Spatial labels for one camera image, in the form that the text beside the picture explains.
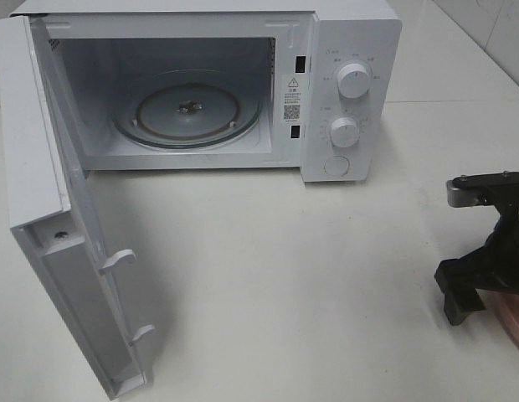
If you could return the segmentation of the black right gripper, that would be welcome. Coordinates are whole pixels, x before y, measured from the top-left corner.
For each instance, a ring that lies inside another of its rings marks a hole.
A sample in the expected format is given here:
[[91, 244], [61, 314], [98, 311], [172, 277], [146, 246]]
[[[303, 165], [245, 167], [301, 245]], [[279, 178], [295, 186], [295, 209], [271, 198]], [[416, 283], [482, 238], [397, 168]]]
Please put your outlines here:
[[478, 274], [465, 259], [442, 260], [434, 273], [444, 295], [444, 314], [452, 326], [486, 309], [477, 290], [519, 296], [519, 204], [500, 213], [480, 252]]

